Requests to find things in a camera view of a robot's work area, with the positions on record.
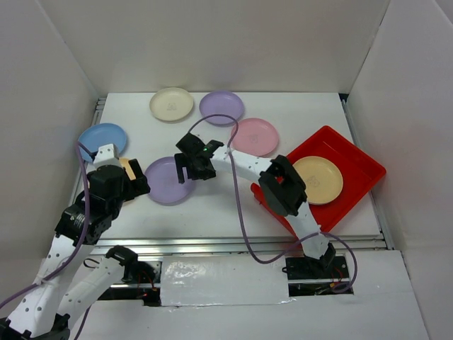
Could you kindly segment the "purple plate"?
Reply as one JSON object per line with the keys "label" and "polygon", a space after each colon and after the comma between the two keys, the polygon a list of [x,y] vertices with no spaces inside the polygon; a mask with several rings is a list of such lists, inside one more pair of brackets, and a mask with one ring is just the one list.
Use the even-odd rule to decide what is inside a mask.
{"label": "purple plate", "polygon": [[234,121],[224,115],[239,120],[245,113],[245,105],[238,95],[230,91],[214,91],[204,96],[199,104],[202,117],[216,126],[226,126]]}
{"label": "purple plate", "polygon": [[174,157],[162,157],[151,163],[144,172],[150,187],[149,197],[162,205],[177,205],[195,190],[196,182],[184,173],[184,183],[179,183]]}

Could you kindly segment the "orange plate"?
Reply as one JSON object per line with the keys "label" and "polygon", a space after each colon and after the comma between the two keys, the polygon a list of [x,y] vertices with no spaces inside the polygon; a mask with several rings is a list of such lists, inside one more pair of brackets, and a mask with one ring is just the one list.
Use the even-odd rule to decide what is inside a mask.
{"label": "orange plate", "polygon": [[297,160],[293,167],[306,185],[309,204],[325,205],[333,202],[343,190],[343,175],[331,161],[318,156]]}
{"label": "orange plate", "polygon": [[122,168],[126,171],[126,174],[128,175],[129,179],[131,181],[135,180],[136,176],[130,165],[130,160],[128,158],[120,157],[119,161],[120,161]]}

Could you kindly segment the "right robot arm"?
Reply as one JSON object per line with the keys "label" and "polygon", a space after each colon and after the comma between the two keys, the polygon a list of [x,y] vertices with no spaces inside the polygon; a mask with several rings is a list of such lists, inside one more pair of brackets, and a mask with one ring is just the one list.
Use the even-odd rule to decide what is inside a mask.
{"label": "right robot arm", "polygon": [[[332,270],[335,248],[321,233],[309,207],[306,185],[287,157],[257,157],[234,150],[229,144],[216,140],[205,144],[192,133],[184,135],[176,147],[179,153],[174,155],[174,159],[179,183],[184,183],[186,179],[205,181],[214,178],[218,171],[232,174],[243,240],[255,261],[271,264],[301,248],[306,261],[303,268],[308,274],[322,278]],[[269,260],[258,258],[246,234],[238,177],[259,185],[268,209],[277,216],[286,217],[297,238],[289,248]]]}

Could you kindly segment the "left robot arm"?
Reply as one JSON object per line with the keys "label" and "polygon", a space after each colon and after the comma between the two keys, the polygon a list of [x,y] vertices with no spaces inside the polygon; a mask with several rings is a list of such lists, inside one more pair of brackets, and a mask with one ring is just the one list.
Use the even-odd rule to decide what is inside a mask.
{"label": "left robot arm", "polygon": [[143,279],[155,270],[133,250],[114,246],[87,277],[71,282],[123,203],[148,194],[150,187],[136,159],[128,162],[135,178],[121,165],[102,165],[85,176],[89,186],[61,216],[47,258],[31,286],[18,292],[17,308],[1,319],[2,339],[68,339],[80,317],[109,287]]}

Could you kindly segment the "red plastic bin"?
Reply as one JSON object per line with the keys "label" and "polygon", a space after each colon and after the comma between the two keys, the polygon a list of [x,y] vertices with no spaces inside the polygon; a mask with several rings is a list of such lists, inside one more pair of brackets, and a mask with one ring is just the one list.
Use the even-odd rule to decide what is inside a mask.
{"label": "red plastic bin", "polygon": [[369,191],[384,177],[385,168],[327,125],[287,158],[295,163],[311,156],[334,163],[343,176],[343,189],[333,202],[310,206],[321,230],[351,239],[379,238],[381,230]]}

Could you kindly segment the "blue plate at left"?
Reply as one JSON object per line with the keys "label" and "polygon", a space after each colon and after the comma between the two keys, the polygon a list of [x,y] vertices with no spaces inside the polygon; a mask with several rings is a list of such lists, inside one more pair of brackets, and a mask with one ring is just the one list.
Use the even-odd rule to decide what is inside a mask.
{"label": "blue plate at left", "polygon": [[100,123],[85,130],[79,136],[79,141],[90,152],[97,152],[103,145],[114,144],[118,152],[122,153],[127,145],[127,134],[119,125]]}

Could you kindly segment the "cream plate at back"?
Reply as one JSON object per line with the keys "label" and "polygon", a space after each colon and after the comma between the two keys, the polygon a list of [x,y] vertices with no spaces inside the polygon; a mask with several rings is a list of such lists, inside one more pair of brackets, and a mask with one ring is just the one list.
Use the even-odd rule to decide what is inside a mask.
{"label": "cream plate at back", "polygon": [[164,122],[177,122],[189,115],[194,99],[185,89],[171,87],[157,91],[149,102],[151,114]]}

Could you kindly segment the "pink plate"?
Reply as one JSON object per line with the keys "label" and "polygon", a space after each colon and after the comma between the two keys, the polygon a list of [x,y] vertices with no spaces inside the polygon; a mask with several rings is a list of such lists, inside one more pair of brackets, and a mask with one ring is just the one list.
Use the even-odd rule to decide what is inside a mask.
{"label": "pink plate", "polygon": [[232,147],[240,152],[262,157],[272,153],[280,141],[276,128],[261,118],[247,118],[239,122]]}

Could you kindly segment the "white tape patch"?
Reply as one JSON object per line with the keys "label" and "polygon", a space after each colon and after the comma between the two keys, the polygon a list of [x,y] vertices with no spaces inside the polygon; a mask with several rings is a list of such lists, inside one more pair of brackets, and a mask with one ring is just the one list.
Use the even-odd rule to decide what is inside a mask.
{"label": "white tape patch", "polygon": [[172,256],[161,269],[165,307],[278,305],[290,301],[283,259],[259,264],[249,255]]}

